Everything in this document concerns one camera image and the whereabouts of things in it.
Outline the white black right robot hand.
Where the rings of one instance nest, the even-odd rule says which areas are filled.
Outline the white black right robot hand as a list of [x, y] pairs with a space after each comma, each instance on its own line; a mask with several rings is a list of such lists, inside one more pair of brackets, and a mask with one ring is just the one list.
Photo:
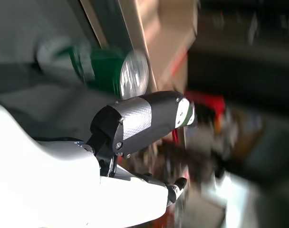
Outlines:
[[160, 218], [187, 180], [131, 173], [117, 159], [195, 121], [193, 102], [160, 91], [103, 107], [87, 142], [46, 141], [0, 105], [0, 228], [125, 228]]

